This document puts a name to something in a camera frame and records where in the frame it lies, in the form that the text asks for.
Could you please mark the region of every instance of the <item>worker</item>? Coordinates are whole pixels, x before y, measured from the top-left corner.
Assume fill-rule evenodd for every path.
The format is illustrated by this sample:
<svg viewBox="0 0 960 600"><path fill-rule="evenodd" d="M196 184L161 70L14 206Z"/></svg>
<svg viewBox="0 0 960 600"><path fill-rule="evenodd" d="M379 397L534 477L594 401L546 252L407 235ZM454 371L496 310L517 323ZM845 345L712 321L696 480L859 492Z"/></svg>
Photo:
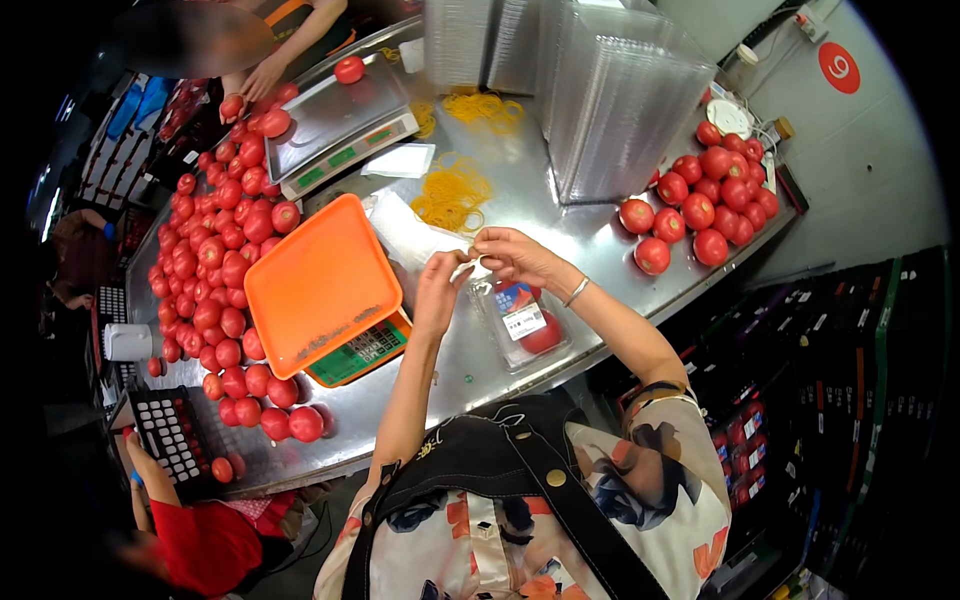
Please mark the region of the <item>worker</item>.
<svg viewBox="0 0 960 600"><path fill-rule="evenodd" d="M232 6L259 16L274 33L271 54L248 75L232 73L221 78L224 97L238 93L244 106L232 123L243 118L249 103L267 98L280 81L290 81L356 39L344 15L347 0L229 0Z"/></svg>
<svg viewBox="0 0 960 600"><path fill-rule="evenodd" d="M510 228L469 256L568 305L640 379L614 436L554 390L495 402L422 432L437 354L471 269L439 252L370 476L314 586L332 598L695 598L731 522L723 471L686 371L646 319ZM440 373L440 377L456 376Z"/></svg>
<svg viewBox="0 0 960 600"><path fill-rule="evenodd" d="M40 244L54 296L71 310L90 309L97 288L109 285L116 262L117 230L92 208L75 210Z"/></svg>
<svg viewBox="0 0 960 600"><path fill-rule="evenodd" d="M133 478L138 531L132 542L116 548L117 554L128 567L153 576L174 592L219 598L231 591L249 591L291 554L304 510L325 489L314 486L252 501L184 506L163 467L141 447L139 435L124 433L127 452L150 498L153 522Z"/></svg>

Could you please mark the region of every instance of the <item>stainless steel table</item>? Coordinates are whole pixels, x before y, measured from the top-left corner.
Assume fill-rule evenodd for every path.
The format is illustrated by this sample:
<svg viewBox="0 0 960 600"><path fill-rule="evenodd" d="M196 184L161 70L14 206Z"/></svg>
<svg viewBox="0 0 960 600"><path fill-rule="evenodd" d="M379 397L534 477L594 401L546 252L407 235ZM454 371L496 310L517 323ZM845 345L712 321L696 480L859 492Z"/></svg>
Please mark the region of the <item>stainless steel table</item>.
<svg viewBox="0 0 960 600"><path fill-rule="evenodd" d="M372 51L371 48L396 48L398 41L417 37L421 31L418 21L406 22L397 29L399 40L379 36L371 43L359 42L359 46L367 46L360 51L361 56ZM424 97L420 92L426 89L421 74L406 75L400 64L394 68L412 99ZM767 223L754 241L740 249L731 246L727 264L715 269L696 261L692 237L687 236L673 246L670 268L666 273L649 277L634 262L637 238L620 225L615 206L562 208L556 204L549 183L546 147L534 117L533 102L531 99L519 101L526 115L519 131L511 135L471 130L446 115L438 101L435 103L437 129L424 141L436 144L438 155L456 151L478 161L482 175L490 181L493 190L493 198L482 206L487 225L513 227L526 232L577 265L596 283L654 324L662 323L705 292L795 216L793 208L781 201L777 217ZM664 164L671 164L677 156L702 152L703 148L693 137L697 123L703 118L699 110L681 128ZM309 214L343 192L353 192L364 198L387 189L410 202L419 194L421 185L422 180L363 177L359 175L359 169L354 169L305 199L304 206ZM643 197L654 208L662 207L656 192L646 192ZM158 224L165 220L165 214L161 213L159 217ZM151 295L146 274L154 263L157 249L156 236L152 234L128 271L131 323L156 324L157 301ZM412 298L416 274L400 272L397 275L404 287L405 298ZM510 374L504 369L480 316L466 294L462 294L440 350L438 377L430 391L427 427L488 402L555 387L610 356L603 341L576 315L567 311L564 318L573 343L549 360L535 363L530 371ZM216 403L207 400L200 390L205 370L196 359L170 366L167 375L161 378L150 377L145 363L141 370L151 388L181 384L192 388L191 397L198 418L214 453L237 452L247 463L246 475L229 484L226 495L247 497L309 485L367 467L376 428L401 359L394 359L333 390L319 386L303 373L298 374L300 401L317 406L331 423L330 431L312 444L294 440L276 444L259 427L223 426Z"/></svg>

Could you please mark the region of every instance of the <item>bracelet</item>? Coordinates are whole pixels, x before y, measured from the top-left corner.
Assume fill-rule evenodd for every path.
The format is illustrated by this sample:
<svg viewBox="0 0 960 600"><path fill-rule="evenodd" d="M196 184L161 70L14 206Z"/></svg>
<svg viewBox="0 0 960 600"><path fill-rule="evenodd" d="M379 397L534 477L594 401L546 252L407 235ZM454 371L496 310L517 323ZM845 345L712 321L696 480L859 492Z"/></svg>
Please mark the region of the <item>bracelet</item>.
<svg viewBox="0 0 960 600"><path fill-rule="evenodd" d="M566 299L566 302L564 302L564 308L568 308L570 303L580 296L580 293L584 291L584 288L587 287L588 283L590 283L590 278L584 276L584 280L580 282L580 285L577 286L577 289L573 290L573 294L570 294L570 298Z"/></svg>

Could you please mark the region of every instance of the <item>red circle sign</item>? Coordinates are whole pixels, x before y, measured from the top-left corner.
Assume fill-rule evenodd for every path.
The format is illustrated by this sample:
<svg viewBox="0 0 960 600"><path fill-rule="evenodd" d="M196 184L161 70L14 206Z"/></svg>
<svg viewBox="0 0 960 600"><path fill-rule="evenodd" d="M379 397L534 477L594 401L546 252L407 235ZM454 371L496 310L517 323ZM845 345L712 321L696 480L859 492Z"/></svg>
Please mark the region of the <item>red circle sign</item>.
<svg viewBox="0 0 960 600"><path fill-rule="evenodd" d="M845 94L860 89L860 69L847 49L832 41L820 46L820 70L833 87Z"/></svg>

